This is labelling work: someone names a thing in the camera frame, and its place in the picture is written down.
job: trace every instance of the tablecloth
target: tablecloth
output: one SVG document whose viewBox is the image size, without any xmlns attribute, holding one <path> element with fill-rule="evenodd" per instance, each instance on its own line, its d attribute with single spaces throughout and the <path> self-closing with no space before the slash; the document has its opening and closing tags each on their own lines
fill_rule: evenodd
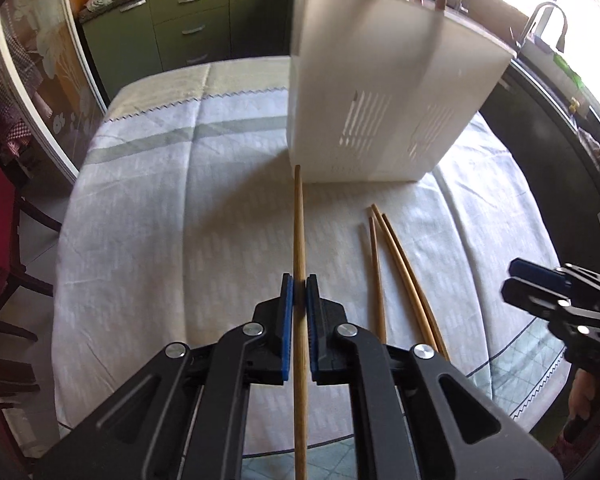
<svg viewBox="0 0 600 480">
<path fill-rule="evenodd" d="M 292 270 L 288 59 L 151 76 L 112 102 L 59 240 L 52 360 L 73 427 L 167 343 L 200 346 L 247 322 Z M 569 365 L 542 320 L 499 295 L 511 259 L 558 260 L 526 180 L 477 114 L 419 182 L 304 189 L 307 271 L 373 326 L 368 207 L 392 220 L 453 364 L 524 428 Z M 388 343 L 420 342 L 381 243 Z M 251 389 L 245 453 L 293 447 L 292 382 Z M 344 386 L 310 385 L 309 442 L 350 434 Z"/>
</svg>

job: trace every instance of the zigzag stitching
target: zigzag stitching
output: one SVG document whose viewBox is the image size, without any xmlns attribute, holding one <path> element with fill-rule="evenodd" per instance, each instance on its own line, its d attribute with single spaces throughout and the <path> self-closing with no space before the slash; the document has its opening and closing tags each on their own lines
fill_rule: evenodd
<svg viewBox="0 0 600 480">
<path fill-rule="evenodd" d="M 525 410 L 525 408 L 531 403 L 531 401 L 534 400 L 534 397 L 540 392 L 542 387 L 546 384 L 546 382 L 549 380 L 549 378 L 554 374 L 558 365 L 562 362 L 563 357 L 564 357 L 564 353 L 560 355 L 558 360 L 554 363 L 554 366 L 552 366 L 551 369 L 549 370 L 549 373 L 544 376 L 544 379 L 542 380 L 542 382 L 540 384 L 538 384 L 538 386 L 536 386 L 536 389 L 531 394 L 531 396 L 527 397 L 524 404 L 518 408 L 516 414 L 513 416 L 510 415 L 511 418 L 516 419 L 518 416 L 520 416 L 522 414 L 522 412 Z"/>
<path fill-rule="evenodd" d="M 227 92 L 226 94 L 210 94 L 210 95 L 205 95 L 203 96 L 201 99 L 197 99 L 195 97 L 192 97 L 191 99 L 183 99 L 182 101 L 175 101 L 173 103 L 168 103 L 165 105 L 160 105 L 154 108 L 149 108 L 148 110 L 143 110 L 141 112 L 136 112 L 135 114 L 129 114 L 129 115 L 124 115 L 122 117 L 116 117 L 115 119 L 107 119 L 106 121 L 103 121 L 102 124 L 105 123 L 114 123 L 116 121 L 120 121 L 122 119 L 129 119 L 131 117 L 138 117 L 140 115 L 143 115 L 147 112 L 154 112 L 156 110 L 162 110 L 164 108 L 169 108 L 175 105 L 181 105 L 184 103 L 190 103 L 192 101 L 203 101 L 205 99 L 209 99 L 210 97 L 231 97 L 234 95 L 243 95 L 243 94 L 263 94 L 264 92 L 271 92 L 271 91 L 277 91 L 277 90 L 287 90 L 287 88 L 285 87 L 273 87 L 273 88 L 267 88 L 265 90 L 240 90 L 237 92 Z"/>
</svg>

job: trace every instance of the human hand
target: human hand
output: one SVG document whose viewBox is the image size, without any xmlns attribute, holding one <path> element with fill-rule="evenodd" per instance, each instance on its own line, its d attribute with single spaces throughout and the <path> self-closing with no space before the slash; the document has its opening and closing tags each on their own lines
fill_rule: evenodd
<svg viewBox="0 0 600 480">
<path fill-rule="evenodd" d="M 591 401 L 596 395 L 596 387 L 600 381 L 584 370 L 576 371 L 569 394 L 569 416 L 579 416 L 589 420 L 591 416 Z"/>
</svg>

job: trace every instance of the sink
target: sink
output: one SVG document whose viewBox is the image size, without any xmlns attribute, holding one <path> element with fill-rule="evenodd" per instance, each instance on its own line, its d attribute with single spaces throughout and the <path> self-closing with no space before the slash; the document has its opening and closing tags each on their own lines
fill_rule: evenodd
<svg viewBox="0 0 600 480">
<path fill-rule="evenodd" d="M 538 75 L 547 78 L 552 86 L 564 95 L 567 106 L 571 98 L 576 98 L 580 103 L 578 113 L 584 117 L 589 111 L 589 99 L 584 90 L 578 88 L 576 83 L 556 64 L 554 61 L 556 54 L 560 55 L 540 38 L 533 36 L 523 43 L 518 57 L 521 57 L 523 62 L 528 61 L 533 68 L 537 69 Z"/>
</svg>

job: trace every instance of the checkered cloth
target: checkered cloth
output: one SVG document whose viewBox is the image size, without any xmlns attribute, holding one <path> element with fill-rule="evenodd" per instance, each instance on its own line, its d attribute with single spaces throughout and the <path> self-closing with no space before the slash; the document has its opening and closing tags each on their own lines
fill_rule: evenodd
<svg viewBox="0 0 600 480">
<path fill-rule="evenodd" d="M 50 117 L 51 109 L 37 94 L 38 88 L 43 81 L 40 71 L 15 35 L 8 30 L 6 32 L 9 52 L 22 83 L 27 90 L 27 94 L 32 99 L 36 99 L 39 105 L 38 108 L 42 108 L 41 115 Z M 31 135 L 31 130 L 22 118 L 20 107 L 13 97 L 3 74 L 0 73 L 0 142 L 7 152 L 18 156 L 21 148 L 29 144 Z"/>
</svg>

